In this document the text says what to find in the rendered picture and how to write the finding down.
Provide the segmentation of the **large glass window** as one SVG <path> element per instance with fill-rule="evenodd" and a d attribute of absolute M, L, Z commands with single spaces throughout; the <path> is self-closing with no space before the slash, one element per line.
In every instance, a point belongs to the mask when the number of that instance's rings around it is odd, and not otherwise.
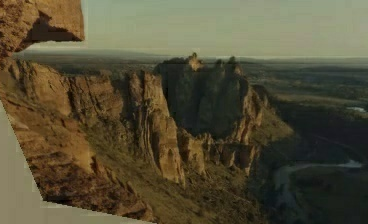
<path fill-rule="evenodd" d="M 368 119 L 276 99 L 235 59 L 144 70 L 80 42 L 81 0 L 0 0 L 0 100 L 43 200 L 155 224 L 368 224 Z"/>

